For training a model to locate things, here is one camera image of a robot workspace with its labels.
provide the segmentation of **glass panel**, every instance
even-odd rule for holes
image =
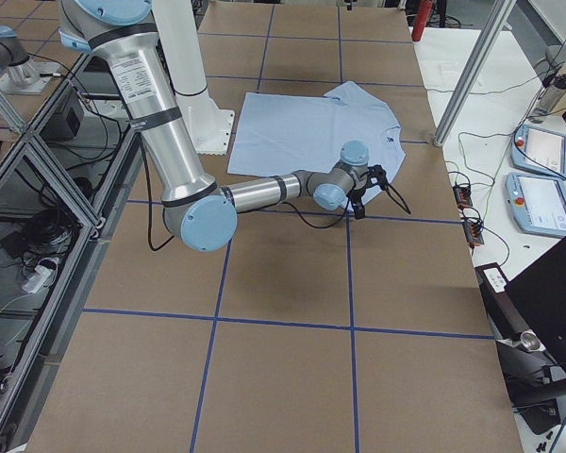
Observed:
[[[23,157],[0,189],[0,414],[25,370],[28,340],[73,250],[80,226]]]
[[[89,65],[71,83],[41,136],[93,203],[124,138],[128,116],[107,68]]]

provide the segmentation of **white wall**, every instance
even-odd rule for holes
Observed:
[[[566,0],[528,0],[562,42],[566,39]]]

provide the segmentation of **label sticker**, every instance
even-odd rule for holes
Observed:
[[[506,280],[499,272],[499,269],[485,269],[484,275],[487,277],[489,283],[496,293],[502,293],[506,290]]]
[[[111,71],[127,104],[156,95],[151,77],[141,59],[116,64],[111,66]]]

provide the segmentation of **power strip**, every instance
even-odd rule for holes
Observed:
[[[484,245],[482,231],[477,231],[477,226],[471,220],[464,219],[462,225],[463,232],[465,233],[465,239],[471,248]]]
[[[457,207],[460,210],[462,210],[463,208],[471,208],[473,206],[471,191],[468,187],[463,187],[456,184],[455,186],[453,186],[453,195],[455,196]]]

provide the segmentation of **cardboard floor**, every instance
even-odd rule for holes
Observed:
[[[200,42],[212,98],[238,114],[246,92],[351,79],[388,102],[413,214],[379,196],[314,230],[273,207],[218,252],[155,254],[141,172],[27,451],[521,452],[404,15],[212,3]]]
[[[45,62],[48,57],[55,59],[71,68],[79,54],[72,52],[60,44],[58,34],[58,2],[38,0],[0,0],[0,25],[11,27],[25,50],[37,54],[32,57],[37,62]],[[67,69],[61,67],[62,74]],[[6,97],[26,122],[31,122],[42,105],[55,91],[61,80],[53,79],[39,95],[13,95]],[[4,159],[10,146],[16,141],[16,134],[8,129],[8,123],[0,114],[0,140],[5,141],[0,154],[0,161]]]

